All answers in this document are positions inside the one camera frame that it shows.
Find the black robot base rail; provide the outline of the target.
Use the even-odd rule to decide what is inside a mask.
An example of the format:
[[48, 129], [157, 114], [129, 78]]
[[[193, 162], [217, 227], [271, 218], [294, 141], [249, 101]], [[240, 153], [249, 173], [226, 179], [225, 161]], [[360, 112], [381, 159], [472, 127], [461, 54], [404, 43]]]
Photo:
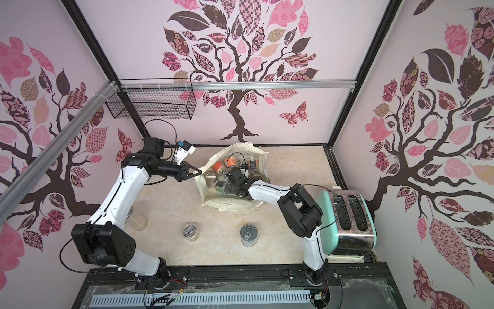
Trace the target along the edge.
[[87, 308], [99, 294], [182, 292], [251, 292], [303, 290], [305, 305], [228, 305], [217, 308], [404, 308], [398, 286], [386, 263], [329, 264], [322, 284], [308, 282], [301, 264], [167, 267], [168, 281], [138, 277], [124, 270], [92, 270], [74, 301]]

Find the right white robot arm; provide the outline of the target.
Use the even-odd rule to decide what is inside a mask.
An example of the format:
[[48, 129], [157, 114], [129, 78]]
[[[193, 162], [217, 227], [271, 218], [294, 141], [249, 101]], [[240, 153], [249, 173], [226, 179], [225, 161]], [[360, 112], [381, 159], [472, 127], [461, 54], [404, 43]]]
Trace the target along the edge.
[[279, 207], [289, 229], [302, 239], [303, 266], [308, 282], [322, 284], [329, 268], [318, 235], [324, 213], [306, 188], [302, 184], [291, 187], [268, 184], [259, 175], [248, 178], [238, 167], [227, 172], [226, 179], [232, 186], [232, 194]]

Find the cream canvas tote bag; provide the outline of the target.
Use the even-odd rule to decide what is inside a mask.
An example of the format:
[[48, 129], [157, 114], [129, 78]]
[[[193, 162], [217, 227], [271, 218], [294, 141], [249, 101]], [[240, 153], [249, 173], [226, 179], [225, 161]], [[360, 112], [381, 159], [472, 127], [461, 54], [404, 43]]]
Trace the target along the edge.
[[219, 211], [243, 211], [261, 206], [247, 185], [256, 180], [270, 183], [266, 163], [268, 153], [249, 143], [237, 143], [217, 154], [200, 168], [194, 181], [202, 204]]

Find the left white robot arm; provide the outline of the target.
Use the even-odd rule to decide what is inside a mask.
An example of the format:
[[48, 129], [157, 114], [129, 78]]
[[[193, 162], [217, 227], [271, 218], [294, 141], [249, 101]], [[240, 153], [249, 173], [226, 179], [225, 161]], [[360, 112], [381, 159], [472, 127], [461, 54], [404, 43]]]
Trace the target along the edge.
[[72, 241], [85, 264], [115, 267], [138, 277], [169, 280], [165, 260], [140, 251], [136, 241], [124, 230], [138, 193], [152, 176], [181, 182], [201, 175], [198, 168], [185, 162], [185, 158], [196, 150], [192, 144], [179, 142], [172, 158], [164, 158], [165, 145], [166, 141], [162, 139], [146, 138], [143, 149], [128, 154], [102, 205], [85, 224], [74, 226]]

